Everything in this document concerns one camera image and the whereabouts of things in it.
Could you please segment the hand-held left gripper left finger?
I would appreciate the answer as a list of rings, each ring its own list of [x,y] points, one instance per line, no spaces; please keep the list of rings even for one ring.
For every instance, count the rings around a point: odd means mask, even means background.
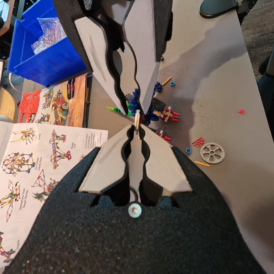
[[[131,154],[133,125],[105,142],[93,160],[79,192],[107,195],[116,206],[130,201],[128,157]]]

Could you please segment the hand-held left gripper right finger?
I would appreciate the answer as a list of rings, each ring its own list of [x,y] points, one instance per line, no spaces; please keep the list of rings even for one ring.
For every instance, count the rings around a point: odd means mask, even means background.
[[[145,206],[156,206],[161,197],[191,193],[190,183],[174,154],[172,145],[146,126],[139,126],[141,152],[144,157],[140,201]]]

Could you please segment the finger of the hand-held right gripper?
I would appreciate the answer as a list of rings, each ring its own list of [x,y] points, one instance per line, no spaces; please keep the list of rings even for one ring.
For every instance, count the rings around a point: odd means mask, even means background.
[[[113,60],[113,39],[107,26],[99,19],[82,17],[74,21],[86,51],[94,77],[124,115],[127,102],[120,86],[120,74]]]
[[[156,61],[153,1],[132,1],[124,17],[123,32],[135,58],[135,81],[144,114],[151,105],[160,62]]]

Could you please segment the colourful construction toy model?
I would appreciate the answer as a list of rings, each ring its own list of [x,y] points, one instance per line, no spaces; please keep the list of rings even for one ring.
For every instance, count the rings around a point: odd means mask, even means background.
[[[141,110],[140,104],[138,103],[139,90],[135,89],[133,94],[128,94],[125,99],[127,101],[128,116],[135,117],[137,110],[140,111],[139,124],[143,124],[146,127],[150,125],[152,121],[158,122],[162,119],[164,122],[178,121],[180,114],[171,110],[171,107],[166,108],[166,104],[157,99],[158,92],[153,92],[153,98],[151,105],[146,114]]]

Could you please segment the clear plastic bags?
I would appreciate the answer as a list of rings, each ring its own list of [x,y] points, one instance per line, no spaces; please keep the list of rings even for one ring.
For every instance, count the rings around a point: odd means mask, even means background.
[[[35,55],[67,37],[58,17],[37,18],[43,35],[31,45]]]

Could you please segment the blue plastic bin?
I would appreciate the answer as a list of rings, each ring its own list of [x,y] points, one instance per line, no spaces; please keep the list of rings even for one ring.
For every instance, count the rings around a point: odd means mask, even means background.
[[[48,86],[87,69],[67,37],[34,54],[31,45],[43,34],[37,18],[56,16],[53,1],[41,0],[23,13],[22,21],[16,20],[8,72]]]

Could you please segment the grey pulley wheel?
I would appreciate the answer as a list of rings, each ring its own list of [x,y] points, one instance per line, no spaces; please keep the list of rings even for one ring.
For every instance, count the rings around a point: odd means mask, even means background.
[[[201,147],[200,156],[206,163],[213,165],[223,161],[225,152],[221,145],[210,142]]]

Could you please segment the printed instruction sheet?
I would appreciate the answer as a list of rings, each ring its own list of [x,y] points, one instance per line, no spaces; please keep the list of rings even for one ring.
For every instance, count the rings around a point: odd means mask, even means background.
[[[60,180],[107,137],[105,130],[1,122],[1,268],[14,259]]]

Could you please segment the black office chair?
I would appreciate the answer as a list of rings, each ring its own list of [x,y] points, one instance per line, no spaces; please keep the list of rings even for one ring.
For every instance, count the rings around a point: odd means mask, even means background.
[[[236,10],[241,25],[256,3],[257,0],[204,0],[200,5],[199,13],[203,18],[212,19]]]

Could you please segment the round tan board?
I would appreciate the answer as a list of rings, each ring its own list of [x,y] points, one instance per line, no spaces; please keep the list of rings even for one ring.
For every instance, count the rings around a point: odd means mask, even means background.
[[[0,121],[16,124],[18,122],[19,108],[12,95],[1,87],[0,90]]]

